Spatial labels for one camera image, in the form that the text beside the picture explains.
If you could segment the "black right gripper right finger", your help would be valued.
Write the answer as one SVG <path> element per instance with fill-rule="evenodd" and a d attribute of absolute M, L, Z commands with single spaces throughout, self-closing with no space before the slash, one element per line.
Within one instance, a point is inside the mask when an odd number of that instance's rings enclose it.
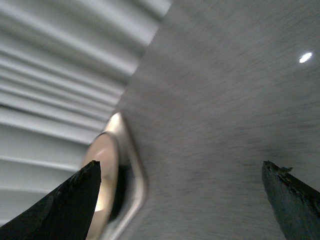
<path fill-rule="evenodd" d="M 287 240 L 318 240 L 320 193 L 291 175 L 291 170 L 263 162 L 261 178 L 267 199 Z"/>

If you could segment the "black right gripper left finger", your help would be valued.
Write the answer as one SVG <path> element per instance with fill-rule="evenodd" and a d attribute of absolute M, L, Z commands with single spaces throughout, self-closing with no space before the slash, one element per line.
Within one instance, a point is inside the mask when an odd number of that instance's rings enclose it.
<path fill-rule="evenodd" d="M 84 240 L 95 212 L 101 166 L 91 161 L 0 228 L 2 240 Z"/>

